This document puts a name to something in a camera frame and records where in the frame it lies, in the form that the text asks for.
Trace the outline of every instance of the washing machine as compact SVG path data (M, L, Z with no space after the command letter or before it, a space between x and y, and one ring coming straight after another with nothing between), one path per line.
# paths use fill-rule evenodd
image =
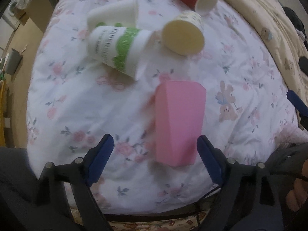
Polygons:
M20 24L18 19L14 16L14 7L16 6L18 0L11 0L9 6L4 11L2 18L8 25L10 25L14 30L16 30Z

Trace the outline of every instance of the white floral fabric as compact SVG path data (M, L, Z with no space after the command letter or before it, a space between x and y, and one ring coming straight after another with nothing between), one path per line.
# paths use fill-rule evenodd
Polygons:
M118 0L60 0L39 47L28 94L28 154L44 164L72 162L104 134L115 140L101 179L91 188L103 213L160 213L193 203L215 185L201 158L169 167L155 161L154 100L166 80L207 89L202 134L240 163L266 161L286 122L297 125L287 87L256 31L223 0L204 16L204 49L180 56L160 30L188 7L180 0L138 0L138 28L156 31L144 76L134 82L87 54L87 12ZM67 195L73 205L71 189Z

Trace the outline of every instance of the tan floor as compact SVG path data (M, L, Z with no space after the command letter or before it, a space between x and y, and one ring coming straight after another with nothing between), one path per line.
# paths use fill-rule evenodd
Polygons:
M27 95L33 62L42 37L43 32L29 19L25 26L18 27L9 45L9 51L11 48L21 51L26 45L27 48L15 74L5 75L8 85L7 117L11 118L11 128L5 131L7 146L27 147Z

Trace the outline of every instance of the blue gripper pad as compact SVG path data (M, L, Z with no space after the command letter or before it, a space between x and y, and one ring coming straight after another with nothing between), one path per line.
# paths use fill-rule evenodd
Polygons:
M198 138L197 151L212 181L222 186L226 171L226 157L224 154L219 149L214 148L206 136Z
M292 105L301 113L303 116L308 117L308 108L304 104L304 102L299 98L297 94L293 90L289 90L287 92L287 99L292 103Z
M113 151L114 141L111 135L104 135L99 144L90 149L84 157L84 180L88 187L98 182L106 163Z

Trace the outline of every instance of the bed sheet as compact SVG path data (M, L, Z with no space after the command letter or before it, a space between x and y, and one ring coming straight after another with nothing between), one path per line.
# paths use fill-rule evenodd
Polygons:
M108 133L115 147L91 190L103 213L160 213L201 198L215 185L201 158L192 166L155 161L153 95L166 80L207 89L202 134L227 157L254 165L276 148L275 136L297 125L287 87L255 30L223 0L204 16L206 39L197 55L180 56L160 41L163 25L187 10L179 0L138 0L138 27L157 43L138 82L87 55L86 14L118 0L60 0L35 59L28 94L30 165L70 163ZM67 187L70 204L74 204Z

